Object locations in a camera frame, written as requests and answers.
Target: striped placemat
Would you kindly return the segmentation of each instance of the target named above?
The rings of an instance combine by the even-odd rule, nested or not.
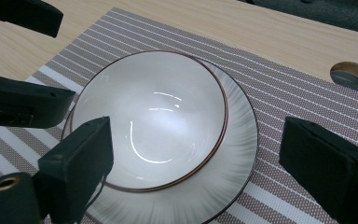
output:
[[[180,51],[219,65],[254,106],[260,131],[255,170],[244,193],[213,223],[336,223],[278,163],[282,127],[286,116],[307,119],[358,146],[358,92],[119,8],[27,81],[79,94],[112,61],[151,49]],[[59,143],[64,123],[47,130],[0,127],[0,175],[34,174],[40,156]]]

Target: table hole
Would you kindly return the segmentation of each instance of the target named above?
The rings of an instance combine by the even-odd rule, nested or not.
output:
[[[358,63],[337,63],[331,68],[330,77],[336,84],[358,91]]]

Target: white plate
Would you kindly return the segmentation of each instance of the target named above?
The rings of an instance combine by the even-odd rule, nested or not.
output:
[[[258,146],[255,113],[241,87],[224,71],[204,62],[218,76],[228,98],[228,126],[222,145],[187,180],[152,192],[104,187],[88,210],[102,223],[203,223],[225,211],[242,193],[254,168]]]
[[[81,92],[72,130],[109,116],[114,166],[106,183],[150,191],[199,170],[220,146],[227,98],[218,78],[199,61],[168,51],[119,59]]]

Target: bowl rim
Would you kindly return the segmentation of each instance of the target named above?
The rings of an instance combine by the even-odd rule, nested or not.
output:
[[[219,137],[216,140],[216,143],[214,144],[213,148],[211,149],[211,151],[209,152],[209,154],[205,157],[205,159],[200,162],[193,170],[191,170],[190,172],[186,173],[185,175],[174,179],[173,181],[170,181],[166,184],[162,184],[162,185],[157,185],[155,187],[151,187],[151,188],[138,188],[138,189],[133,189],[133,188],[126,188],[126,187],[121,187],[121,186],[117,186],[117,185],[113,185],[111,183],[105,182],[104,184],[112,189],[118,189],[118,190],[123,190],[123,191],[127,191],[127,192],[150,192],[150,191],[155,191],[155,190],[160,190],[160,189],[166,189],[168,187],[171,187],[173,185],[176,185],[178,183],[183,182],[184,180],[190,178],[193,174],[195,174],[197,171],[199,171],[211,158],[212,156],[215,154],[215,152],[218,150],[218,148],[220,148],[220,145],[223,142],[224,136],[226,134],[226,130],[227,130],[227,124],[228,124],[228,99],[227,99],[227,95],[226,92],[219,80],[219,78],[216,76],[216,74],[208,67],[206,66],[204,63],[202,63],[200,61],[199,58],[183,53],[183,52],[179,52],[179,51],[174,51],[174,50],[167,50],[167,49],[156,49],[156,50],[141,50],[135,53],[131,53],[128,55],[125,55],[121,58],[118,58],[117,60],[112,61],[110,64],[108,64],[107,66],[105,66],[104,68],[102,68],[99,72],[97,72],[95,74],[95,76],[93,76],[89,82],[84,86],[83,90],[81,91],[81,93],[78,94],[78,97],[76,98],[76,102],[75,105],[72,109],[72,118],[70,120],[69,123],[69,133],[71,133],[74,130],[74,114],[76,112],[76,108],[77,108],[77,102],[80,99],[81,95],[83,94],[84,90],[88,87],[88,85],[91,83],[91,81],[96,78],[98,75],[101,74],[102,71],[104,71],[106,68],[108,68],[109,66],[111,66],[114,63],[117,63],[123,59],[129,58],[130,56],[134,56],[134,55],[138,55],[138,54],[142,54],[142,53],[150,53],[150,52],[166,52],[166,53],[173,53],[173,54],[178,54],[184,57],[187,57],[188,59],[198,63],[199,65],[201,65],[203,68],[205,68],[209,74],[211,74],[211,76],[213,77],[214,81],[217,83],[217,85],[219,86],[219,89],[222,93],[223,96],[223,101],[224,101],[224,111],[225,111],[225,116],[224,116],[224,120],[223,120],[223,127],[220,131]]]

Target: brown rim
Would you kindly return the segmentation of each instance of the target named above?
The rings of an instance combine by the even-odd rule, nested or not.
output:
[[[176,185],[186,179],[188,179],[189,177],[191,177],[193,174],[195,174],[198,170],[200,170],[210,159],[211,157],[215,154],[215,152],[217,151],[217,149],[220,147],[221,143],[223,142],[223,139],[224,139],[224,136],[225,136],[225,133],[226,133],[226,129],[227,129],[227,121],[228,121],[228,102],[227,102],[227,96],[226,96],[226,93],[223,89],[223,86],[222,84],[220,83],[218,77],[215,75],[215,73],[210,69],[208,68],[205,64],[203,64],[202,62],[200,62],[200,60],[194,56],[191,56],[191,55],[187,55],[187,54],[184,54],[182,52],[176,52],[176,51],[170,51],[170,50],[146,50],[146,51],[140,51],[140,52],[136,52],[136,53],[133,53],[133,54],[130,54],[130,55],[127,55],[127,56],[124,56],[122,58],[119,58],[115,61],[113,61],[112,63],[108,64],[106,67],[104,67],[103,69],[101,69],[101,71],[99,71],[90,81],[89,83],[91,83],[91,81],[96,78],[98,75],[101,74],[101,72],[106,69],[107,67],[109,67],[110,65],[112,65],[113,63],[116,63],[122,59],[125,59],[125,58],[128,58],[130,56],[133,56],[133,55],[137,55],[137,54],[141,54],[141,53],[147,53],[147,52],[169,52],[169,53],[174,53],[174,54],[179,54],[179,55],[182,55],[182,56],[185,56],[191,60],[193,60],[194,62],[200,64],[201,66],[203,66],[206,70],[208,70],[208,72],[212,75],[212,77],[214,78],[214,80],[216,81],[216,83],[218,84],[219,88],[220,88],[220,91],[222,92],[222,95],[223,95],[223,100],[224,100],[224,104],[225,104],[225,117],[224,117],[224,121],[223,121],[223,127],[222,127],[222,131],[213,147],[213,149],[211,150],[211,152],[208,154],[208,156],[197,166],[195,167],[192,171],[190,171],[189,173],[187,173],[186,175],[180,177],[180,178],[177,178],[176,180],[173,180],[172,182],[169,182],[167,184],[164,184],[164,185],[160,185],[160,186],[156,186],[156,187],[153,187],[153,188],[144,188],[144,189],[131,189],[131,188],[124,188],[124,187],[120,187],[120,186],[116,186],[116,185],[113,185],[113,184],[110,184],[110,183],[105,183],[105,185],[107,187],[110,187],[112,189],[118,189],[118,190],[122,190],[122,191],[127,191],[127,192],[150,192],[150,191],[155,191],[155,190],[159,190],[159,189],[166,189],[168,187],[171,187],[173,185]],[[84,87],[84,89],[82,90],[82,92],[79,94],[77,100],[80,98],[80,96],[82,95],[83,91],[87,88],[87,86],[89,85],[89,83]],[[73,114],[75,114],[75,110],[76,110],[76,106],[77,104],[75,104],[71,114],[73,116]],[[71,133],[73,131],[73,120],[70,119],[69,120],[69,117],[68,117],[68,121],[69,121],[69,133]]]

